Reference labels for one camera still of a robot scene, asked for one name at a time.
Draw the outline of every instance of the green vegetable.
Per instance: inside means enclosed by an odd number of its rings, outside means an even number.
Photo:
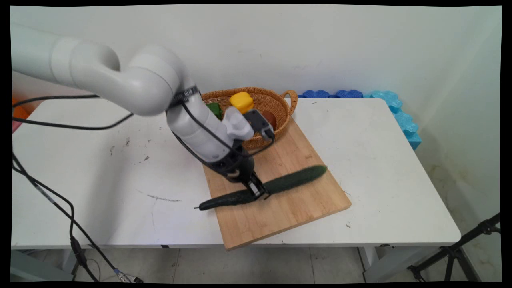
[[[302,170],[287,174],[285,176],[270,180],[263,185],[267,189],[268,194],[272,195],[288,189],[295,188],[300,185],[309,183],[327,171],[327,167],[323,165],[314,165]]]
[[[274,180],[270,180],[263,184],[267,189],[269,195],[276,194],[282,191],[286,191],[300,185],[304,185],[309,183],[320,176],[322,176],[327,171],[327,167],[323,165],[314,165],[308,168],[304,168],[302,170],[287,174],[285,176],[276,178]],[[207,200],[198,207],[199,210],[204,211],[208,209],[212,209],[220,206],[229,206],[229,205],[240,205],[245,203],[251,203],[255,201],[257,197],[255,197],[252,191],[247,189],[240,190],[236,192],[231,192],[219,197],[212,198]]]
[[[222,120],[222,109],[219,103],[209,103],[206,105],[219,120]]]

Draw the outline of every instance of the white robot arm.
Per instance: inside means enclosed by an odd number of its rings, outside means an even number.
[[[183,62],[164,47],[147,45],[120,72],[117,54],[108,46],[11,23],[11,59],[14,71],[93,92],[136,115],[167,111],[171,130],[206,162],[220,160],[229,149],[183,107],[169,107],[177,94],[191,92],[186,102],[190,112],[225,143],[232,146],[236,138],[203,103]]]
[[[270,125],[258,111],[242,115],[234,107],[219,121],[171,50],[147,45],[120,71],[119,59],[108,46],[11,23],[11,59],[14,71],[93,92],[134,114],[165,111],[170,129],[202,163],[229,181],[241,182],[255,197],[264,192],[254,160],[241,144],[254,135],[253,127],[273,141]],[[249,124],[246,118],[258,120]]]

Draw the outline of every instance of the table leg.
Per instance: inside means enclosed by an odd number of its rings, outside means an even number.
[[[11,274],[31,281],[71,281],[73,275],[48,263],[11,250]]]
[[[405,270],[436,249],[438,248],[434,246],[395,247],[395,249],[384,255],[380,260],[374,261],[368,269],[365,267],[364,275],[366,282],[382,282],[396,273]]]

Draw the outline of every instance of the orange object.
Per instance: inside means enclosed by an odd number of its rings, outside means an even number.
[[[278,125],[278,121],[275,119],[274,114],[270,111],[263,111],[261,112],[261,115],[267,119],[267,121],[272,125],[273,130],[275,131],[275,128]]]
[[[14,97],[13,97],[12,98],[12,104],[14,105],[16,103],[18,103],[18,101],[16,101],[16,99],[14,99]],[[21,118],[21,119],[27,119],[29,117],[29,113],[27,113],[25,111],[25,109],[23,109],[23,107],[18,106],[16,108],[14,108],[14,112],[13,112],[12,116],[16,117],[16,118]],[[16,129],[18,129],[18,127],[21,124],[22,124],[21,122],[13,121],[12,122],[12,133],[14,133],[14,131],[16,131]]]

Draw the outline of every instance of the black tripod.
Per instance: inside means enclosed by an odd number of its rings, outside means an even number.
[[[427,269],[432,264],[437,263],[438,261],[443,259],[445,256],[448,256],[448,263],[446,266],[446,274],[444,275],[445,281],[450,281],[450,279],[452,277],[452,269],[453,269],[453,263],[454,263],[455,259],[457,259],[457,261],[459,261],[460,267],[464,271],[464,274],[466,275],[466,278],[468,279],[468,281],[478,281],[478,278],[475,275],[475,272],[471,268],[471,265],[467,261],[466,257],[464,256],[464,254],[462,253],[460,248],[464,244],[475,239],[476,237],[480,236],[481,234],[490,235],[492,232],[498,232],[499,234],[501,234],[501,229],[496,227],[496,224],[498,224],[499,222],[500,222],[500,213],[494,215],[491,219],[482,221],[471,231],[462,235],[462,237],[460,238],[460,240],[457,243],[455,243],[451,246],[440,247],[441,251],[436,253],[434,256],[425,260],[423,263],[421,263],[418,266],[411,265],[411,266],[407,267],[407,269],[409,269],[413,273],[414,278],[416,278],[416,280],[425,281],[425,279],[421,276],[421,271]]]

